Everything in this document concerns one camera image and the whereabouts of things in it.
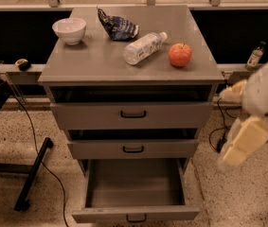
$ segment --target drawer handle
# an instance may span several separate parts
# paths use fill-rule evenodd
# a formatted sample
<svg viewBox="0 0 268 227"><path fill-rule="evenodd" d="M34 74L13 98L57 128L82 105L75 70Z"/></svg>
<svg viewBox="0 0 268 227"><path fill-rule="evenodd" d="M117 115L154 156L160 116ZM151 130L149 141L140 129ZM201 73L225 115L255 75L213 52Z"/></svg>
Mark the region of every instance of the drawer handle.
<svg viewBox="0 0 268 227"><path fill-rule="evenodd" d="M146 111L143 111L142 113L124 113L121 111L120 116L124 118L142 118L146 117Z"/></svg>
<svg viewBox="0 0 268 227"><path fill-rule="evenodd" d="M137 220L133 220L130 219L128 215L126 215L126 220L130 223L141 223L141 222L145 222L147 220L147 215L144 214L144 218L143 219L137 219Z"/></svg>
<svg viewBox="0 0 268 227"><path fill-rule="evenodd" d="M143 151L144 151L144 146L141 146L141 148L126 148L125 146L123 147L124 153L141 153Z"/></svg>

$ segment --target speckled floor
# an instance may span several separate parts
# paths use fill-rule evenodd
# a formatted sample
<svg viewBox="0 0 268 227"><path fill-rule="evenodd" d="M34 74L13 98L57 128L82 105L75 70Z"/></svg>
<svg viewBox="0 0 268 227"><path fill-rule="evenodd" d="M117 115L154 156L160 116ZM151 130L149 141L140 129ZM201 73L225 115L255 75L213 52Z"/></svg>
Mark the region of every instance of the speckled floor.
<svg viewBox="0 0 268 227"><path fill-rule="evenodd" d="M66 191L66 219L69 226L147 226L147 227L268 227L268 144L258 150L240 168L221 173L217 170L218 154L208 144L209 134L222 124L214 110L200 135L200 145L185 174L189 205L200 208L193 221L164 221L149 224L77 224L71 212L80 209L85 184L77 161L73 160L66 138L46 106L27 104L36 131L38 148L45 137L54 143L45 155L46 165L61 179ZM216 142L221 133L213 135ZM0 111L0 162L32 164L36 157L32 131L25 112L11 105ZM13 211L26 176L0 174L0 226L64 226L63 192L57 180L42 166L31 187L30 208Z"/></svg>

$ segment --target bowl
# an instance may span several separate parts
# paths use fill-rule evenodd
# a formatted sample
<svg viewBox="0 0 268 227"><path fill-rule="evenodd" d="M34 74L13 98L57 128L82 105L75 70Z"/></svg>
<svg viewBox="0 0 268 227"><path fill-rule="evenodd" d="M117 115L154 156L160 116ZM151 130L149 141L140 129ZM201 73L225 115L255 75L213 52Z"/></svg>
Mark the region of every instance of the bowl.
<svg viewBox="0 0 268 227"><path fill-rule="evenodd" d="M78 44L86 31L86 22L80 18L66 18L53 24L55 34L66 44Z"/></svg>

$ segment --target black chip bag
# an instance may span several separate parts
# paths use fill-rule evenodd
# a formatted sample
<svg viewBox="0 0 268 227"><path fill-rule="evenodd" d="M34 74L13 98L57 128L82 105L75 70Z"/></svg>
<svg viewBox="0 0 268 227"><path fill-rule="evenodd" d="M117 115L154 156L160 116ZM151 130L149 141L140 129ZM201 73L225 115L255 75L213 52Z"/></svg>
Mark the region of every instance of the black chip bag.
<svg viewBox="0 0 268 227"><path fill-rule="evenodd" d="M102 9L98 9L98 18L113 41L127 41L138 33L139 26L121 17L107 16Z"/></svg>

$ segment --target clear bottle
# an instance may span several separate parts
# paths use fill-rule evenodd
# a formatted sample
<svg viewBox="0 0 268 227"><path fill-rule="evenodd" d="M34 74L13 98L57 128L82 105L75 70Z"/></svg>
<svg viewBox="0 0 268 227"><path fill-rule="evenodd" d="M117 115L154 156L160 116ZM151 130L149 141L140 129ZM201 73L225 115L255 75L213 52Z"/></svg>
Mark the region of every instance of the clear bottle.
<svg viewBox="0 0 268 227"><path fill-rule="evenodd" d="M265 42L259 42L259 45L254 48L245 66L247 70L255 70L259 68L258 63L260 58L265 52L265 47L266 47Z"/></svg>
<svg viewBox="0 0 268 227"><path fill-rule="evenodd" d="M140 61L149 57L152 53L161 48L162 42L168 38L166 32L149 33L137 41L128 44L123 51L124 60L131 65L138 64Z"/></svg>

